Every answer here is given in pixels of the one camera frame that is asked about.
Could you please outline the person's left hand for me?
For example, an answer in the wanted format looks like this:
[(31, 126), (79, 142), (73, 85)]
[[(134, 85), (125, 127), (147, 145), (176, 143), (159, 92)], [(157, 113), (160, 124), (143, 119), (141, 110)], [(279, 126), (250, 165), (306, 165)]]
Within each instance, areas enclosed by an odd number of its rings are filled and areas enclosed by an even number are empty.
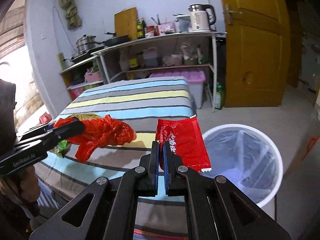
[(40, 196), (41, 189), (34, 166), (25, 169), (25, 174), (21, 176), (20, 189), (21, 193), (18, 194), (18, 188), (11, 179), (5, 181), (1, 178), (1, 193), (12, 202), (17, 205), (23, 205), (24, 202), (35, 202)]

